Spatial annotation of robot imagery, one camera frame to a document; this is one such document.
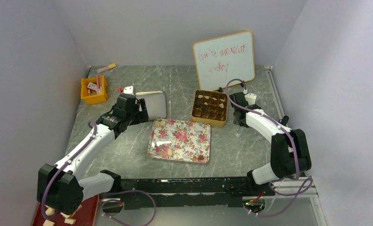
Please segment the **floral rectangular tray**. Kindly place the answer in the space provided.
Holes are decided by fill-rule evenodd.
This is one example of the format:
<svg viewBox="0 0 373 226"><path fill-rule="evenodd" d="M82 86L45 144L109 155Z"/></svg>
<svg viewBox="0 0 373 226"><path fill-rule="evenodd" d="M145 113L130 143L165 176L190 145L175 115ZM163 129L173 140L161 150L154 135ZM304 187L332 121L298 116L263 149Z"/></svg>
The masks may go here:
<svg viewBox="0 0 373 226"><path fill-rule="evenodd" d="M165 121L165 126L155 127L155 121ZM202 122L156 119L153 122L147 154L151 158L207 163L210 158L211 126Z"/></svg>

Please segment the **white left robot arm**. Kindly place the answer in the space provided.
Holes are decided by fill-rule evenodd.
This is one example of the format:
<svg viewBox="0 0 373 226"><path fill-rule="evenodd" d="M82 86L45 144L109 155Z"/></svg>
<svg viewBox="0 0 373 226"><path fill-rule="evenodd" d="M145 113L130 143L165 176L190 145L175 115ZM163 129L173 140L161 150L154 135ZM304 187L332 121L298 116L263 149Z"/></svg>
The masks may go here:
<svg viewBox="0 0 373 226"><path fill-rule="evenodd" d="M111 109L96 121L89 121L91 131L66 156L55 164L44 164L38 172L37 200L41 207L51 207L57 214L70 215L83 201L98 194L117 197L122 189L121 176L102 170L84 178L87 167L128 126L149 121L145 99L120 94Z"/></svg>

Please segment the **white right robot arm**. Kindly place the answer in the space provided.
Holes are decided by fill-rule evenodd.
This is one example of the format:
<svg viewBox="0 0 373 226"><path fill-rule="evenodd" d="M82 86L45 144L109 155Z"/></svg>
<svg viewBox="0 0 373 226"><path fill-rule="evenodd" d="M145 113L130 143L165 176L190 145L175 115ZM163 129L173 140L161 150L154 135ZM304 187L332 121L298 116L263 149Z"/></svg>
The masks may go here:
<svg viewBox="0 0 373 226"><path fill-rule="evenodd" d="M297 176L311 169L306 135L301 129L291 129L267 115L258 105L248 102L251 93L231 94L229 100L234 108L234 123L253 128L270 142L270 162L248 172L252 177L245 183L250 195L263 190L263 184L278 179Z"/></svg>

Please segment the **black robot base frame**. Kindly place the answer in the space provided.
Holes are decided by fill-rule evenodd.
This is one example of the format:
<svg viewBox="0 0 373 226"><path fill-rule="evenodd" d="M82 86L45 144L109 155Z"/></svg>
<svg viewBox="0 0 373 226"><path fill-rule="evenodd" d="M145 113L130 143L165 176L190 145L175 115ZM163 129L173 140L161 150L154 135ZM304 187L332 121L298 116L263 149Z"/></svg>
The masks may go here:
<svg viewBox="0 0 373 226"><path fill-rule="evenodd" d="M274 196L269 184L257 185L251 175L209 178L117 178L102 199L120 199L126 210L147 207L242 207L252 200Z"/></svg>

